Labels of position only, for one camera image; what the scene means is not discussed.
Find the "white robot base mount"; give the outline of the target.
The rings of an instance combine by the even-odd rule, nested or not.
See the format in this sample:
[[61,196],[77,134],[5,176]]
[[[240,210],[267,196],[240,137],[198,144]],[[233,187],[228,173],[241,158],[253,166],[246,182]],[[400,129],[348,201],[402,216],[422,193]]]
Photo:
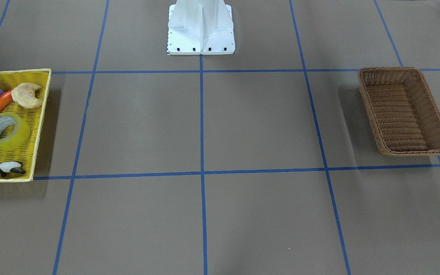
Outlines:
[[169,6],[167,54],[231,55],[232,7],[223,0],[178,0]]

